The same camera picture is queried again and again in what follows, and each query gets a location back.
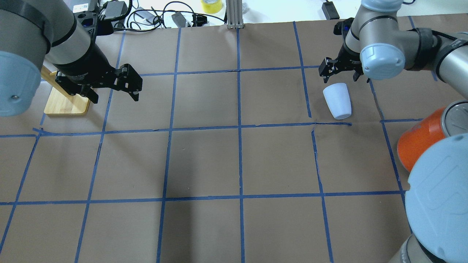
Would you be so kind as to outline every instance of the wooden object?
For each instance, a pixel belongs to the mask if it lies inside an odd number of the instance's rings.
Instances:
[[[44,109],[47,115],[84,115],[88,111],[89,99],[79,95],[68,95],[61,86],[55,82],[56,72],[51,72],[42,66],[41,76],[54,87]]]

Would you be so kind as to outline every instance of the yellow tape roll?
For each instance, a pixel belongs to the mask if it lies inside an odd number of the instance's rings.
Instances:
[[[223,8],[221,0],[201,0],[203,11],[207,14],[215,14]]]

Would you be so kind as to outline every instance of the grid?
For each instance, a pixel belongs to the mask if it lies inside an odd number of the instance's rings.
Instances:
[[[409,21],[411,25],[414,27],[414,23],[409,17]],[[161,247],[162,247],[162,238],[163,238],[163,227],[165,224],[164,215],[166,210],[166,203],[167,202],[180,202],[180,201],[192,201],[192,200],[221,200],[221,199],[235,199],[239,200],[239,210],[240,210],[240,242],[241,242],[241,261],[245,262],[245,241],[244,241],[244,200],[245,199],[258,199],[258,198],[288,198],[288,197],[316,197],[321,199],[322,203],[322,215],[324,220],[324,227],[325,227],[325,235],[326,240],[324,242],[327,243],[328,248],[328,255],[329,261],[334,262],[333,251],[332,251],[332,242],[333,240],[330,237],[330,230],[329,230],[329,220],[327,216],[327,206],[325,202],[325,197],[339,197],[339,196],[369,196],[369,195],[400,195],[402,198],[402,202],[404,204],[404,193],[405,190],[402,187],[400,176],[397,170],[397,164],[395,161],[394,149],[392,149],[390,139],[388,136],[388,132],[386,129],[386,124],[388,123],[399,123],[399,122],[417,122],[421,119],[385,119],[382,109],[379,106],[377,100],[377,94],[374,88],[374,84],[372,81],[369,82],[369,88],[372,92],[376,106],[378,111],[381,115],[381,126],[382,132],[385,136],[386,144],[388,147],[388,154],[391,159],[391,163],[395,173],[395,179],[398,184],[399,190],[388,190],[388,191],[356,191],[356,192],[325,192],[323,189],[322,180],[320,177],[320,164],[318,161],[318,150],[317,150],[317,141],[315,138],[315,131],[312,130],[311,132],[311,141],[313,143],[313,151],[314,151],[314,164],[317,172],[317,181],[319,185],[319,192],[315,193],[297,193],[297,194],[260,194],[260,195],[245,195],[243,193],[243,177],[242,177],[242,131],[244,129],[255,129],[255,128],[262,128],[262,127],[288,127],[288,126],[314,126],[314,125],[345,125],[351,126],[353,123],[350,122],[329,122],[329,123],[321,123],[321,122],[300,122],[300,123],[285,123],[285,124],[242,124],[241,121],[241,77],[242,72],[249,72],[249,71],[273,71],[273,70],[285,70],[285,69],[300,69],[302,74],[302,82],[304,87],[304,94],[306,97],[306,107],[307,113],[309,118],[312,118],[311,109],[310,109],[310,102],[308,97],[308,90],[307,90],[307,83],[306,83],[306,74],[305,69],[308,68],[318,68],[317,65],[306,66],[304,65],[301,45],[300,45],[300,38],[296,26],[296,22],[293,22],[293,29],[294,34],[296,37],[297,42],[297,49],[300,58],[300,66],[291,66],[291,67],[270,67],[270,68],[241,68],[241,47],[240,47],[240,33],[239,29],[236,32],[236,47],[237,47],[237,68],[232,70],[212,70],[212,71],[193,71],[193,72],[179,72],[178,71],[178,64],[179,64],[179,50],[180,50],[180,42],[181,42],[181,29],[178,30],[178,38],[177,38],[177,48],[176,48],[176,57],[175,57],[175,68],[174,72],[171,73],[149,73],[149,74],[142,74],[142,77],[145,76],[159,76],[159,75],[170,75],[174,77],[173,83],[173,91],[172,91],[172,106],[171,106],[171,114],[170,114],[170,125],[168,129],[158,129],[158,130],[115,130],[115,131],[107,131],[106,124],[107,118],[109,115],[109,109],[112,102],[112,95],[113,91],[110,91],[110,95],[108,98],[107,108],[105,112],[104,122],[102,124],[102,130],[100,132],[84,132],[84,133],[53,133],[49,131],[45,131],[43,128],[33,130],[36,134],[18,134],[18,135],[0,135],[0,138],[21,138],[21,137],[34,137],[35,143],[31,150],[27,165],[25,167],[24,173],[22,175],[20,187],[16,194],[16,198],[14,202],[2,202],[0,206],[11,206],[11,213],[8,218],[7,226],[5,231],[3,232],[3,236],[0,243],[0,253],[3,249],[3,245],[7,238],[8,230],[11,224],[11,221],[14,217],[15,210],[18,206],[21,205],[47,205],[47,204],[85,204],[85,212],[83,216],[83,221],[81,225],[80,237],[78,240],[78,246],[76,249],[75,255],[75,262],[77,263],[80,257],[80,249],[83,240],[83,235],[85,232],[87,218],[88,218],[88,211],[90,204],[110,204],[110,203],[141,203],[141,202],[160,202],[161,203],[161,215],[160,215],[160,224],[159,224],[159,236],[157,247],[155,251],[157,253],[157,262],[161,261]],[[122,55],[122,49],[124,46],[125,40],[125,33],[123,33],[123,37],[120,44],[120,51],[117,59],[117,66],[120,63],[120,57]],[[176,84],[177,84],[177,77],[178,75],[185,75],[185,74],[205,74],[205,73],[226,73],[226,72],[236,72],[237,73],[237,110],[238,110],[238,124],[232,126],[210,126],[210,127],[190,127],[190,128],[174,128],[174,111],[175,111],[175,104],[176,104]],[[44,123],[45,115],[41,120],[41,125]],[[196,130],[219,130],[219,129],[237,129],[238,131],[238,140],[239,140],[239,194],[238,195],[226,195],[226,196],[199,196],[199,197],[167,197],[167,190],[168,190],[168,173],[169,173],[169,161],[170,161],[170,153],[171,153],[171,142],[172,142],[172,133],[174,131],[196,131]],[[93,186],[95,182],[96,172],[99,164],[100,154],[102,144],[104,142],[105,136],[107,134],[119,134],[119,133],[147,133],[147,132],[168,132],[168,147],[166,152],[166,165],[165,165],[165,172],[164,172],[164,183],[163,183],[163,194],[161,198],[137,198],[137,199],[92,199],[92,192]],[[100,135],[100,142],[99,147],[96,153],[94,169],[91,177],[91,182],[89,186],[88,197],[86,200],[59,200],[59,201],[19,201],[22,188],[25,182],[25,179],[28,174],[28,169],[31,164],[31,160],[34,156],[36,147],[38,142],[43,137],[61,137],[61,136],[91,136],[91,135]]]

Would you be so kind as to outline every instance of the yellow object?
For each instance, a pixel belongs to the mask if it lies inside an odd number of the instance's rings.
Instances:
[[[89,99],[80,95],[70,96],[55,82],[56,72],[42,66],[41,76],[54,88],[44,109],[47,115],[83,115],[88,111]]]
[[[207,14],[215,14],[223,8],[221,0],[201,0],[203,11]]]

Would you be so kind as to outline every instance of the white label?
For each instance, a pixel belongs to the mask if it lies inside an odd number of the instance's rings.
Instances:
[[[89,7],[89,4],[81,4],[81,5],[73,6],[73,13],[87,11],[88,7]]]

